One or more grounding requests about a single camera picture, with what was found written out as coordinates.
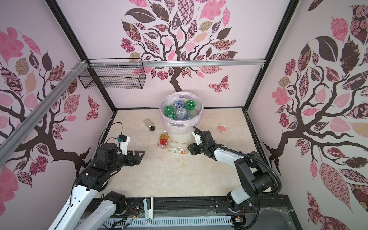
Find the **clear bottle green red label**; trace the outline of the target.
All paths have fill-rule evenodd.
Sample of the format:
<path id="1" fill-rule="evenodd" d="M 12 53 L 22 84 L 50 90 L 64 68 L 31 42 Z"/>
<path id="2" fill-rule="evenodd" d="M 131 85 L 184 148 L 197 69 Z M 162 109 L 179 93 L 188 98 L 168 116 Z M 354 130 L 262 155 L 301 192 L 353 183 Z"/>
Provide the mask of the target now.
<path id="1" fill-rule="evenodd" d="M 184 143 L 170 142 L 168 143 L 168 151 L 171 153 L 187 154 L 187 145 Z"/>

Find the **green bottle yellow cap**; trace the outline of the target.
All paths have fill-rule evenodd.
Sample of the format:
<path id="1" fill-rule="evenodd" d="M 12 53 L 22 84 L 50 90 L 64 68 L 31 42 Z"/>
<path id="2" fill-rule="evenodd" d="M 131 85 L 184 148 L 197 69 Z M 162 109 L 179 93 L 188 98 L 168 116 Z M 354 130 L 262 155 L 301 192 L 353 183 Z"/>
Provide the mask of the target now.
<path id="1" fill-rule="evenodd" d="M 165 115 L 167 118 L 175 119 L 175 109 L 174 109 L 174 106 L 173 106 L 173 105 L 167 105 L 167 106 L 164 108 L 164 115 Z"/>
<path id="2" fill-rule="evenodd" d="M 195 110 L 196 103 L 193 100 L 188 100 L 185 102 L 185 108 L 189 111 Z"/>

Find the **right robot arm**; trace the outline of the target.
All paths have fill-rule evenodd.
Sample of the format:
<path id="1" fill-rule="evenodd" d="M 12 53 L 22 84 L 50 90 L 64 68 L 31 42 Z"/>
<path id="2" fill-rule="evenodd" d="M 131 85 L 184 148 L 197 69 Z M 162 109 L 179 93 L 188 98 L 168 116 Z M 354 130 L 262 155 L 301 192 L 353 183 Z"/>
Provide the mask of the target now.
<path id="1" fill-rule="evenodd" d="M 227 205 L 231 211 L 237 212 L 250 199 L 280 193 L 282 184 L 279 176 L 257 152 L 241 153 L 217 144 L 208 130 L 202 132 L 197 129 L 192 136 L 195 142 L 188 146 L 192 155 L 203 154 L 236 169 L 240 185 L 227 194 Z"/>

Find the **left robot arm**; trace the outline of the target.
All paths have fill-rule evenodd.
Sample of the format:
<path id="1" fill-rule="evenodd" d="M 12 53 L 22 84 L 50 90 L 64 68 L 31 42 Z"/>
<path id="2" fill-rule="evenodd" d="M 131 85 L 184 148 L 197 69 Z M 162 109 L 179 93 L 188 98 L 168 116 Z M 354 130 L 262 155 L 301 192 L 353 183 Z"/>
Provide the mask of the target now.
<path id="1" fill-rule="evenodd" d="M 123 194 L 109 192 L 92 214 L 81 225 L 78 224 L 85 210 L 109 179 L 119 173 L 124 166 L 139 165 L 144 156 L 143 150 L 123 152 L 114 143 L 106 143 L 98 147 L 96 157 L 76 178 L 69 199 L 49 229 L 97 230 L 113 215 L 120 216 L 127 212 L 138 215 L 138 208 L 130 207 Z"/>

